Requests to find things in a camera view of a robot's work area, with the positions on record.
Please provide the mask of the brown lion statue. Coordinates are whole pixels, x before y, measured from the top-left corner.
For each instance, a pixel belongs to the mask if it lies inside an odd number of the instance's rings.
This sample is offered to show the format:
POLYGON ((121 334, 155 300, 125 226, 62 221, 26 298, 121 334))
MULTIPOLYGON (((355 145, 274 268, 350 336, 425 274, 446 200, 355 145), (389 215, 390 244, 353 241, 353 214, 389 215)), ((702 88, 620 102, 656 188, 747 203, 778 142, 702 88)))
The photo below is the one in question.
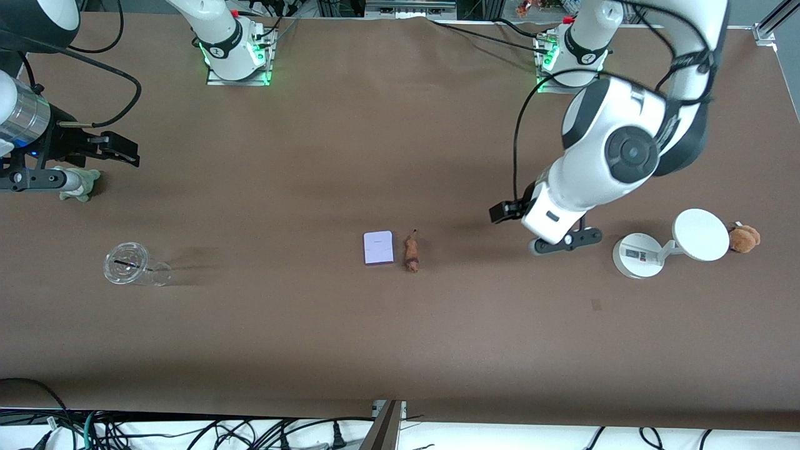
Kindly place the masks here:
POLYGON ((414 229, 404 241, 404 266, 409 273, 418 273, 420 262, 418 259, 418 230, 414 229))

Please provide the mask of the lilac Huawei phone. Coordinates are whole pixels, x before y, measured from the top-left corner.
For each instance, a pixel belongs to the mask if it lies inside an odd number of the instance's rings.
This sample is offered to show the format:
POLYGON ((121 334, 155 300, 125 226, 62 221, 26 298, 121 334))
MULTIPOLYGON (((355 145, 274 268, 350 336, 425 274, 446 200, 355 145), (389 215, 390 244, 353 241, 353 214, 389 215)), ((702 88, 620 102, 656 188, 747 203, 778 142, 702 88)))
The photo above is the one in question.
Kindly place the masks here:
POLYGON ((391 231, 363 234, 364 263, 367 266, 394 263, 394 236, 391 231))

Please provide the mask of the green plush toy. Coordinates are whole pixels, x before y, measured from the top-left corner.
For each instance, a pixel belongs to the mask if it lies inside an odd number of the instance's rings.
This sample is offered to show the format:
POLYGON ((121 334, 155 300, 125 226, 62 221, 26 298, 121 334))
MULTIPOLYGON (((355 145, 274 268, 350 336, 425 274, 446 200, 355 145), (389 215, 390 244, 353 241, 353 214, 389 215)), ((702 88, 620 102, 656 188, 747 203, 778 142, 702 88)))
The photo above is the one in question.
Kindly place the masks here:
POLYGON ((89 199, 91 198, 91 192, 94 188, 94 183, 96 183, 98 179, 100 179, 102 173, 98 170, 84 170, 84 169, 82 170, 84 171, 82 187, 77 191, 66 191, 66 192, 60 191, 58 193, 58 197, 60 200, 64 201, 70 198, 75 198, 77 199, 77 201, 82 203, 86 203, 89 201, 89 199))

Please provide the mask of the clear plastic cup with lid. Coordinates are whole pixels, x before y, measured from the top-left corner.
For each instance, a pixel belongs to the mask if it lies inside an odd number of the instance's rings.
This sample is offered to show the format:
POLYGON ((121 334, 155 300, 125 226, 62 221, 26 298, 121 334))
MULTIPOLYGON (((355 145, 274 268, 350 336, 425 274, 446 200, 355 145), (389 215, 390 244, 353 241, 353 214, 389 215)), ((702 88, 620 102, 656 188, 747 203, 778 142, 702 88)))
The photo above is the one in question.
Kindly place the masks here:
POLYGON ((106 254, 103 274, 111 284, 163 287, 172 280, 169 263, 138 242, 124 242, 106 254))

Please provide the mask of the brown table cover sheet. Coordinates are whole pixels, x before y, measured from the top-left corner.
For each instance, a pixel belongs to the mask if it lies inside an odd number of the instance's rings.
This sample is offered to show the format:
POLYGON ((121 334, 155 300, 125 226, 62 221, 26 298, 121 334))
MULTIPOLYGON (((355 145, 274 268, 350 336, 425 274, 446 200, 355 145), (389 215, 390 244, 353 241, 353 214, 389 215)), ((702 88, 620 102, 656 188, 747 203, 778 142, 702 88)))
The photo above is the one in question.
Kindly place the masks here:
POLYGON ((100 60, 142 99, 87 203, 0 193, 0 377, 70 408, 800 431, 800 122, 777 54, 726 36, 694 164, 592 210, 603 242, 532 256, 511 198, 531 57, 424 18, 303 19, 270 86, 208 86, 181 16, 128 14, 100 60), (688 209, 746 254, 631 279, 628 234, 688 209), (417 229, 420 270, 404 266, 417 229), (391 231, 367 266, 363 234, 391 231), (120 243, 163 287, 106 280, 120 243))

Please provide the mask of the aluminium profile beam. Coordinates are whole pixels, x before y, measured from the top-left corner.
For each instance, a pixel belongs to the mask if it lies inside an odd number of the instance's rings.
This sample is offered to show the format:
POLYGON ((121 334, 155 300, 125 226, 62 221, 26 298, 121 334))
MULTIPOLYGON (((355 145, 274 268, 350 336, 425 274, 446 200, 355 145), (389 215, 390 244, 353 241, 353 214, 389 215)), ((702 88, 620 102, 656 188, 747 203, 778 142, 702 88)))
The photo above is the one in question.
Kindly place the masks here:
POLYGON ((406 401, 372 402, 374 422, 358 450, 397 450, 401 422, 408 418, 406 401))

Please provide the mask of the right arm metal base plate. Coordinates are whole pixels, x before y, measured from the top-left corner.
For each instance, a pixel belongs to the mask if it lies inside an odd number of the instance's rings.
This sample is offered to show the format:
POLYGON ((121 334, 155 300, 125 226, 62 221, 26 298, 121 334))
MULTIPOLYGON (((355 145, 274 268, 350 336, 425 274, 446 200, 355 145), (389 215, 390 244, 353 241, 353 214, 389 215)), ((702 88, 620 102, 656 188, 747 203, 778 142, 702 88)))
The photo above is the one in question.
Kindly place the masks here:
POLYGON ((204 52, 206 84, 217 86, 268 86, 273 76, 275 31, 255 34, 235 47, 228 59, 216 60, 204 52))

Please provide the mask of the brown plush keychain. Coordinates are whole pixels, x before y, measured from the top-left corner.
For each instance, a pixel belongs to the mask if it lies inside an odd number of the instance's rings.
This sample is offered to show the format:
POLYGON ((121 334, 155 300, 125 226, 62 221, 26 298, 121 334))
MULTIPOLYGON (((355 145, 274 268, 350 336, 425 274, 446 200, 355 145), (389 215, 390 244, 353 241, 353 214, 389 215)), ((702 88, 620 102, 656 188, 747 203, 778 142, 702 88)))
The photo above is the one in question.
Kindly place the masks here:
POLYGON ((755 228, 738 221, 728 230, 728 237, 729 250, 740 254, 749 253, 762 241, 760 233, 755 228))

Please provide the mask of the aluminium frame rail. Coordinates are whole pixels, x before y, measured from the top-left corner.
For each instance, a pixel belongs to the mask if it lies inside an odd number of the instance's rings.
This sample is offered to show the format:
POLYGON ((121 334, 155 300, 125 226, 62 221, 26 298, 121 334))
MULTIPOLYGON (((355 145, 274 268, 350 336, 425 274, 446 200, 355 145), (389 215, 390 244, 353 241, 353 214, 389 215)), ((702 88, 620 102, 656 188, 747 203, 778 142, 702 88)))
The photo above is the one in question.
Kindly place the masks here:
POLYGON ((456 0, 365 0, 365 18, 457 20, 456 0))

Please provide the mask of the aluminium corner post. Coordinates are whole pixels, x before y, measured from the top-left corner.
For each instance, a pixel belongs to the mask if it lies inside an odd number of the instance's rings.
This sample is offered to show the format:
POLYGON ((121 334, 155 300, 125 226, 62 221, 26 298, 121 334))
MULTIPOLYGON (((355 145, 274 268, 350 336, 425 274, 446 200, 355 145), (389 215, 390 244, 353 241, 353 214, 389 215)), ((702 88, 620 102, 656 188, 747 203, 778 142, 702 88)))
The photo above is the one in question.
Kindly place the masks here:
POLYGON ((775 31, 795 13, 800 11, 800 0, 780 0, 769 14, 752 26, 752 34, 758 46, 772 46, 775 31))

